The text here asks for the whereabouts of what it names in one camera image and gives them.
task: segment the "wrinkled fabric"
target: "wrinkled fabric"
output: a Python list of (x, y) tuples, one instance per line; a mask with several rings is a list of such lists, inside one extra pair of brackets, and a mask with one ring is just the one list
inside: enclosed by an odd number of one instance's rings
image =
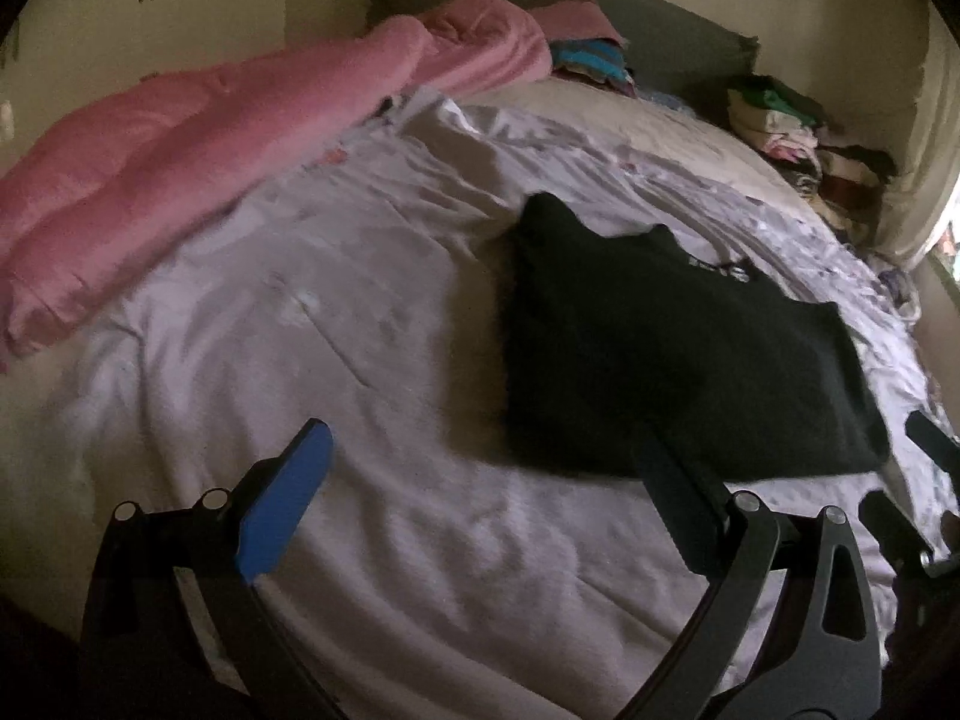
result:
[(76, 111), (0, 178), (0, 348), (67, 336), (242, 191), (409, 85), (450, 94), (541, 79), (536, 20), (455, 0), (336, 40), (148, 80)]
[[(22, 437), (32, 454), (0, 435), (8, 596), (79, 630), (117, 503), (232, 488), (318, 416), (332, 471), (257, 588), (349, 716), (616, 716), (706, 584), (640, 483), (519, 469), (505, 446), (503, 236), (544, 190), (602, 235), (663, 223), (701, 260), (749, 257), (788, 295), (837, 302), (896, 461), (749, 487), (784, 512), (846, 509), (891, 630), (892, 572), (857, 504), (888, 488), (930, 535), (949, 481), (902, 429), (926, 399), (909, 333), (819, 220), (606, 134), (428, 92), (330, 146), (338, 159), (259, 184), (79, 334), (76, 371)], [(765, 594), (725, 686), (773, 607)]]
[(880, 186), (877, 174), (862, 162), (848, 159), (826, 149), (818, 149), (817, 157), (824, 169), (824, 175), (835, 175), (837, 178), (853, 181), (854, 184), (862, 184), (866, 187)]

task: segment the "pile of folded clothes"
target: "pile of folded clothes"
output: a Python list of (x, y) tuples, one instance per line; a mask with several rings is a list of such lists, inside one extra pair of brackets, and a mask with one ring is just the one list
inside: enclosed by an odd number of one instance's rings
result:
[(821, 143), (817, 157), (824, 172), (820, 196), (847, 211), (877, 206), (883, 188), (896, 175), (896, 164), (886, 151)]
[(771, 76), (741, 77), (727, 94), (733, 132), (813, 199), (823, 178), (814, 134), (827, 119), (822, 106)]

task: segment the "white bed sheet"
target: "white bed sheet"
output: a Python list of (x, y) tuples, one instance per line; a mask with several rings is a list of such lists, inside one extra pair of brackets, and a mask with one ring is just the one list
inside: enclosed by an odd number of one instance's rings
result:
[[(683, 141), (679, 129), (669, 146), (658, 125), (637, 131), (659, 132), (673, 156)], [(260, 588), (352, 716), (616, 714), (704, 583), (642, 485), (531, 473), (503, 448), (499, 236), (537, 190), (605, 234), (664, 221), (703, 259), (747, 254), (787, 293), (837, 300), (896, 463), (882, 478), (752, 488), (782, 511), (853, 514), (885, 487), (935, 533), (949, 482), (896, 429), (926, 394), (909, 334), (866, 266), (815, 216), (796, 220), (795, 194), (782, 199), (789, 220), (610, 132), (428, 92), (344, 149), (343, 165), (264, 182), (74, 343), (14, 370), (0, 399), (19, 426), (4, 438), (0, 523), (14, 600), (75, 634), (116, 503), (164, 509), (232, 487), (315, 415), (334, 429), (336, 466)], [(776, 186), (720, 161), (754, 195)], [(17, 381), (34, 396), (19, 397)], [(854, 528), (889, 631), (890, 568)], [(746, 673), (771, 611), (768, 597), (728, 680)]]

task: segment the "gray headboard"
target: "gray headboard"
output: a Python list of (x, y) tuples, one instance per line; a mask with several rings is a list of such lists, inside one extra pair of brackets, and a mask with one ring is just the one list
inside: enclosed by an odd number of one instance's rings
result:
[[(371, 0), (368, 23), (395, 13), (421, 13), (446, 0)], [(509, 0), (523, 8), (559, 0)], [(627, 62), (637, 83), (686, 98), (726, 127), (726, 85), (754, 69), (760, 43), (663, 0), (596, 0), (630, 41)]]

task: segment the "window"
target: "window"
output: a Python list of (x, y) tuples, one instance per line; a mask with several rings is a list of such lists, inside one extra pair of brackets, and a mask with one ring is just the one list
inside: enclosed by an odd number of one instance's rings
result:
[(960, 204), (954, 206), (947, 231), (933, 247), (933, 254), (954, 282), (960, 284)]

